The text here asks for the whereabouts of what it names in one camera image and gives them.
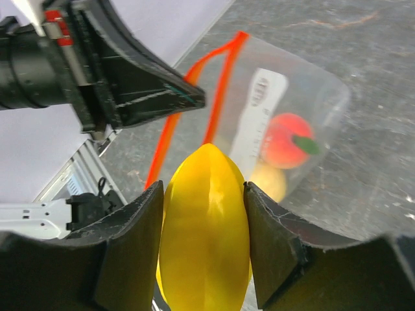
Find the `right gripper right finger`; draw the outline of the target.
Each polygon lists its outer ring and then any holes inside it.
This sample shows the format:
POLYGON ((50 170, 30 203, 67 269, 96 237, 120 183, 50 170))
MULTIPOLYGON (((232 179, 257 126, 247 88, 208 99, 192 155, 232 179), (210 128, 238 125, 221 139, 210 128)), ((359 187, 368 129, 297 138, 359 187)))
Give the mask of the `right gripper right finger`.
POLYGON ((357 241, 314 225, 244 185, 260 310, 413 310, 414 236, 357 241))

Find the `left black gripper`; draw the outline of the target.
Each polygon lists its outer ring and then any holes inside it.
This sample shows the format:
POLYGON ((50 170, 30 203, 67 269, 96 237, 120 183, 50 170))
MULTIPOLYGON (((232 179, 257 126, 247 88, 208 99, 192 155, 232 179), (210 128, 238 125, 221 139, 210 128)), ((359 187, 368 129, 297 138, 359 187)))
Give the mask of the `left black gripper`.
POLYGON ((137 40, 109 1, 12 4, 28 23, 17 16, 1 18, 2 111, 70 104, 83 133, 105 132, 109 121, 93 88, 84 41, 110 88, 120 128, 206 105, 205 91, 137 40), (76 30, 75 14, 85 40, 76 30))

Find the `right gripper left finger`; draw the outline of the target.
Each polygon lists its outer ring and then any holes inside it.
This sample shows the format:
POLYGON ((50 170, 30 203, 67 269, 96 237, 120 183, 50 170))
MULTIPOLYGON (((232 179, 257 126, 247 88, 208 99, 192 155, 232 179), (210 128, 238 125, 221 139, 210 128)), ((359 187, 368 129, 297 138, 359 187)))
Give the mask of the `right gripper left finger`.
POLYGON ((150 310, 163 183, 70 234, 38 240, 1 232, 2 310, 150 310))

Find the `yellow starfruit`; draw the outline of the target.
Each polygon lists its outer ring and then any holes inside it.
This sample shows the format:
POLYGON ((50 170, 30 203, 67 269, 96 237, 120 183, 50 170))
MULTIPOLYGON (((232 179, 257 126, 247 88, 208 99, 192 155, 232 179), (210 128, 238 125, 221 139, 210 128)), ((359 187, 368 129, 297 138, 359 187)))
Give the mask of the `yellow starfruit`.
POLYGON ((213 144, 178 167, 164 197, 158 282, 171 310, 240 310, 250 280, 244 178, 213 144))

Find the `yellow pear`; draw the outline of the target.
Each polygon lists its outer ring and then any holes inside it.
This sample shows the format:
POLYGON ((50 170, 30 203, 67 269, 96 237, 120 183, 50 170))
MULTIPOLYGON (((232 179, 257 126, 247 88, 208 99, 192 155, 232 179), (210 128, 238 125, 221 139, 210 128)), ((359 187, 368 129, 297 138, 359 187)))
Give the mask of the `yellow pear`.
POLYGON ((284 171, 264 162, 258 162, 249 181, 255 183, 275 202, 281 202, 286 196, 287 182, 284 171))

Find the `orange peach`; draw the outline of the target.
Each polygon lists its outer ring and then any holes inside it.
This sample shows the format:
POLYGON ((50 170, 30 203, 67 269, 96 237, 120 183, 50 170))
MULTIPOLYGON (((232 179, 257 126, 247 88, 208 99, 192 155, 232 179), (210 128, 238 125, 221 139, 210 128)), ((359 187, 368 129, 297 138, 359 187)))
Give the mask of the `orange peach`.
POLYGON ((313 129, 302 117, 282 113, 269 122, 261 147, 261 158, 269 165, 292 169, 319 153, 313 129))

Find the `clear zip bag orange zipper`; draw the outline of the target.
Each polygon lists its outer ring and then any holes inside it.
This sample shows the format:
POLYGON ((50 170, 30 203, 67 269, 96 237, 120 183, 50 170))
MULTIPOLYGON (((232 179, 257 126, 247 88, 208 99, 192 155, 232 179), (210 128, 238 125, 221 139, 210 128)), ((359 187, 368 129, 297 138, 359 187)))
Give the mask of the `clear zip bag orange zipper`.
POLYGON ((207 53, 187 72, 188 82, 206 79, 209 119, 202 146, 174 173, 165 193, 161 241, 191 235, 220 211, 208 195, 222 187, 234 196, 242 185, 263 207, 307 244, 347 244, 288 212, 281 202, 327 153, 348 105, 347 87, 335 76, 245 32, 207 53))

